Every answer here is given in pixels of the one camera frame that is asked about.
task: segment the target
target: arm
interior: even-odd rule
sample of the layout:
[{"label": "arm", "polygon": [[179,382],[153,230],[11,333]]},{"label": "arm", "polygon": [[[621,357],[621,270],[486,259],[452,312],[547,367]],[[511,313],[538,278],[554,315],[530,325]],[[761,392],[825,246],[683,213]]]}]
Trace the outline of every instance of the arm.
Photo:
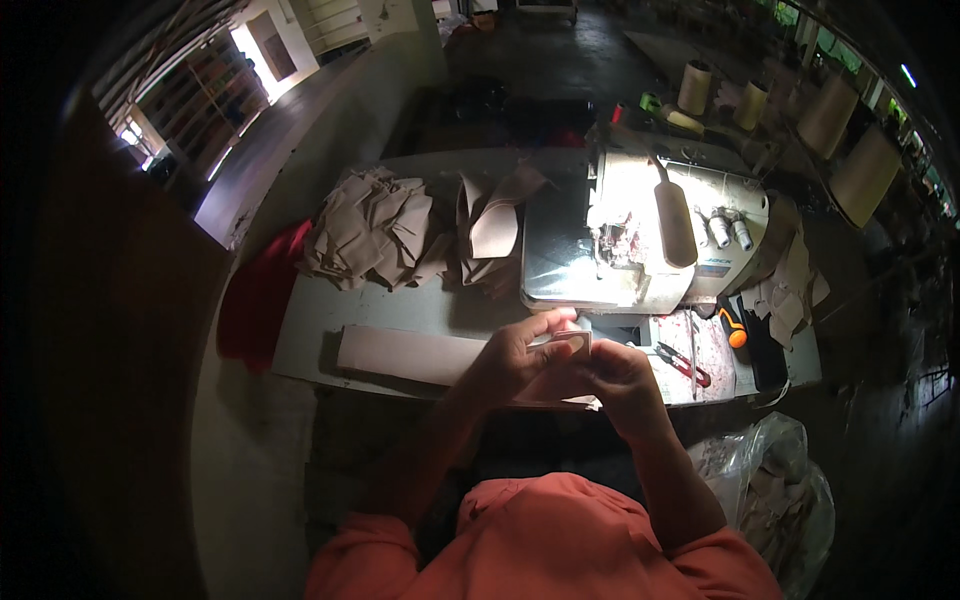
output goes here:
[{"label": "arm", "polygon": [[569,327],[575,318],[573,310],[557,309],[498,330],[423,423],[380,463],[357,511],[395,516],[415,527],[476,422],[509,402],[548,365],[572,353],[567,342],[529,350],[527,345],[544,333]]},{"label": "arm", "polygon": [[451,388],[413,435],[377,466],[357,512],[396,516],[415,527],[482,416],[479,406],[468,391]]},{"label": "arm", "polygon": [[674,433],[646,354],[600,340],[583,375],[633,451],[662,548],[679,548],[723,528],[723,510]]}]

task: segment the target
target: hand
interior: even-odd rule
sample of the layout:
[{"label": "hand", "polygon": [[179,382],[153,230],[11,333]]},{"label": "hand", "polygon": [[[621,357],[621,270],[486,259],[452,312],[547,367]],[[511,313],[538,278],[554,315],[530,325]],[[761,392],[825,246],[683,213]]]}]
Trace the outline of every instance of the hand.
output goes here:
[{"label": "hand", "polygon": [[642,351],[596,340],[590,362],[578,369],[584,387],[603,402],[613,427],[634,446],[672,432],[650,360]]},{"label": "hand", "polygon": [[469,396],[481,408],[502,406],[519,394],[548,366],[573,353],[569,342],[527,346],[544,333],[576,329],[572,308],[555,308],[529,319],[500,327],[467,372],[454,384],[451,396]]}]

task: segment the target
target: orange-handled screwdriver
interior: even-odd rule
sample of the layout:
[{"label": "orange-handled screwdriver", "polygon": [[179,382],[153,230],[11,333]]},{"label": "orange-handled screwdriver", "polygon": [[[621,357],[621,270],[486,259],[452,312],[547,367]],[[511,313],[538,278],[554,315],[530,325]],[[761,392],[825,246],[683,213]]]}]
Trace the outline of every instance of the orange-handled screwdriver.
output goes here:
[{"label": "orange-handled screwdriver", "polygon": [[747,343],[747,328],[744,327],[743,323],[736,317],[736,313],[733,312],[733,307],[730,306],[730,301],[727,300],[727,297],[718,296],[717,306],[720,307],[720,310],[717,311],[717,316],[720,317],[724,331],[727,332],[727,341],[730,342],[733,348],[742,348],[743,345]]}]

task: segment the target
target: clear plastic bag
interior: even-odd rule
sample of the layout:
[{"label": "clear plastic bag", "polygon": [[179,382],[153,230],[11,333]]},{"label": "clear plastic bag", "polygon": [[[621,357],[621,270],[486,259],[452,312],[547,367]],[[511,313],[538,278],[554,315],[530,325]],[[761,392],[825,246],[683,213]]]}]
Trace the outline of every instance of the clear plastic bag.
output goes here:
[{"label": "clear plastic bag", "polygon": [[775,412],[687,452],[727,523],[774,570],[783,597],[805,598],[827,560],[836,514],[827,478],[807,458],[804,425]]}]

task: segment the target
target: orange shirt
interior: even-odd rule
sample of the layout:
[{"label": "orange shirt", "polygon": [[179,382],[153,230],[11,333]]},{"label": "orange shirt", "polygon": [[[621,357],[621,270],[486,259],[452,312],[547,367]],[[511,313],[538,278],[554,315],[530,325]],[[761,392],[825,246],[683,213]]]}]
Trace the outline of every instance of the orange shirt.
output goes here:
[{"label": "orange shirt", "polygon": [[313,560],[305,598],[781,598],[733,530],[663,552],[631,498],[572,473],[493,479],[423,570],[407,526],[351,514]]}]

